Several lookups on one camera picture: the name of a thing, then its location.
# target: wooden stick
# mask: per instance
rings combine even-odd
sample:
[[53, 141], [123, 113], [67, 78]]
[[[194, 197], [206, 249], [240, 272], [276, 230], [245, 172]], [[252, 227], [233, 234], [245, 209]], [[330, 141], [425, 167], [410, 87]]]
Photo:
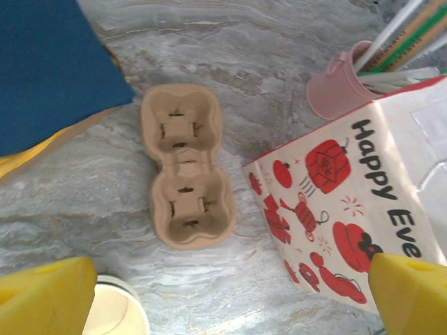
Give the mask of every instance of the wooden stick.
[[447, 32], [441, 34], [441, 37], [436, 39], [432, 44], [430, 44], [428, 47], [426, 47], [423, 51], [419, 52], [415, 57], [407, 61], [404, 65], [402, 65], [398, 70], [401, 68], [408, 68], [417, 61], [420, 61], [424, 57], [427, 57], [428, 55], [432, 54], [433, 52], [436, 52], [437, 50], [441, 49], [444, 45], [447, 45]]
[[376, 60], [368, 64], [367, 71], [371, 71], [373, 68], [380, 66], [384, 63], [384, 61], [412, 34], [416, 31], [416, 29], [424, 23], [426, 19], [433, 15], [436, 12], [437, 8], [442, 5], [444, 0], [432, 0], [422, 12], [418, 14], [414, 18], [413, 21], [403, 30], [402, 33], [391, 43], [389, 47], [387, 47], [380, 55], [376, 58]]
[[386, 40], [394, 34], [396, 29], [398, 29], [400, 25], [411, 16], [415, 9], [424, 3], [424, 1], [425, 0], [407, 1], [406, 5], [397, 12], [396, 16], [394, 16], [390, 23], [388, 23], [383, 31], [376, 37], [366, 52], [354, 63], [354, 70], [356, 72], [362, 70], [363, 67], [368, 64], [371, 57], [373, 57], [381, 49], [381, 46], [386, 42]]
[[400, 66], [404, 65], [408, 60], [413, 58], [415, 54], [420, 52], [427, 46], [436, 36], [447, 29], [447, 16], [435, 24], [425, 35], [419, 38], [395, 63], [391, 64], [387, 71], [394, 71]]

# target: paper bag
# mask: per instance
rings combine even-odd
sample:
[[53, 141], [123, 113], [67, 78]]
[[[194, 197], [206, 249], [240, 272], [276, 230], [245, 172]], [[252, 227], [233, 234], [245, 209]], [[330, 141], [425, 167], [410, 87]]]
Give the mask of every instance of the paper bag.
[[412, 86], [244, 167], [296, 285], [377, 312], [375, 253], [447, 264], [446, 92]]

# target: red border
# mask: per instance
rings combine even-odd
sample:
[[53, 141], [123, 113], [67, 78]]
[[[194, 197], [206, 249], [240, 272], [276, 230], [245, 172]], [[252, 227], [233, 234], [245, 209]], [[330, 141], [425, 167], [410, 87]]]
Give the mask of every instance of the red border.
[[[418, 84], [412, 84], [412, 85], [410, 85], [410, 86], [404, 87], [404, 88], [399, 89], [399, 90], [397, 90], [397, 91], [394, 91], [394, 92], [392, 92], [392, 93], [386, 94], [386, 95], [380, 97], [380, 98], [377, 99], [377, 100], [381, 100], [381, 99], [387, 98], [387, 97], [389, 97], [389, 96], [394, 96], [394, 95], [396, 95], [396, 94], [400, 94], [400, 93], [404, 93], [404, 92], [410, 92], [410, 91], [417, 91], [417, 90], [419, 90], [419, 89], [423, 89], [423, 88], [428, 87], [428, 86], [433, 86], [434, 84], [436, 84], [437, 82], [440, 82], [441, 80], [443, 80], [443, 79], [446, 78], [446, 77], [447, 77], [447, 75], [440, 75], [439, 77], [432, 78], [432, 79], [426, 80], [426, 81], [424, 81], [424, 82], [419, 82]], [[336, 120], [338, 120], [338, 119], [341, 119], [342, 117], [345, 117], [346, 115], [348, 115], [348, 114], [350, 114], [350, 113], [354, 113], [356, 110], [358, 110], [358, 109], [360, 109], [360, 108], [362, 108], [362, 107], [364, 107], [364, 106], [366, 106], [366, 105], [369, 105], [369, 104], [372, 103], [373, 101], [377, 101], [377, 100], [371, 100], [370, 102], [365, 103], [364, 105], [361, 105], [360, 107], [358, 107], [358, 108], [356, 108], [355, 110], [352, 110], [352, 111], [346, 113], [345, 115], [342, 115], [342, 116], [340, 116], [340, 117], [337, 117], [336, 119], [334, 119], [334, 120], [332, 120], [332, 121], [330, 121], [330, 122], [328, 122], [328, 123], [326, 123], [326, 124], [323, 124], [322, 126], [319, 126], [318, 128], [315, 128], [314, 130], [309, 131], [308, 133], [305, 133], [304, 135], [301, 135], [300, 137], [297, 137], [297, 138], [295, 138], [295, 139], [293, 139], [293, 140], [291, 140], [291, 141], [289, 141], [289, 142], [287, 142], [287, 143], [285, 143], [285, 144], [283, 144], [283, 145], [280, 145], [279, 147], [276, 147], [276, 148], [274, 148], [274, 149], [271, 149], [271, 150], [265, 152], [264, 154], [262, 154], [262, 155], [256, 157], [255, 159], [253, 159], [253, 160], [250, 161], [249, 163], [244, 164], [242, 167], [246, 167], [247, 165], [252, 164], [253, 162], [256, 162], [258, 159], [261, 159], [262, 157], [267, 156], [268, 154], [272, 153], [273, 151], [279, 150], [279, 149], [281, 149], [282, 147], [286, 146], [287, 144], [290, 144], [290, 143], [292, 143], [292, 142], [295, 142], [296, 140], [299, 140], [300, 138], [302, 138], [302, 137], [304, 137], [304, 136], [306, 136], [306, 135], [308, 135], [308, 134], [310, 134], [310, 133], [313, 133], [314, 131], [317, 131], [318, 129], [320, 129], [320, 128], [322, 128], [322, 127], [325, 127], [325, 126], [327, 126], [328, 124], [331, 124], [332, 122], [334, 122], [334, 121], [336, 121]]]

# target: white cup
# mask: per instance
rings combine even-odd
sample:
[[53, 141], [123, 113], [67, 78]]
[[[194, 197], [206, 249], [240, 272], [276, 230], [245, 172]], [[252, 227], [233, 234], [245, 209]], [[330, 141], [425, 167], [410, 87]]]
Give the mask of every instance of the white cup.
[[121, 279], [99, 275], [82, 335], [149, 335], [136, 291]]

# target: yellow object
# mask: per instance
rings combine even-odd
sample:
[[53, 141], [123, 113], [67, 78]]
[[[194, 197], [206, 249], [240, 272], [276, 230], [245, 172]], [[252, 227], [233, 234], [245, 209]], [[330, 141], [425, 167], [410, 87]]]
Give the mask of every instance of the yellow object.
[[388, 335], [447, 334], [447, 267], [377, 253], [369, 287]]
[[89, 258], [69, 258], [0, 278], [1, 335], [81, 335], [94, 298]]
[[45, 141], [37, 144], [35, 147], [32, 147], [26, 151], [20, 152], [15, 155], [0, 157], [0, 178], [5, 174], [11, 172], [15, 168], [18, 168], [23, 163], [29, 161], [30, 159], [37, 156], [41, 153], [51, 142], [56, 140], [60, 135], [65, 133], [68, 128], [62, 129], [55, 133], [52, 137], [46, 139]]

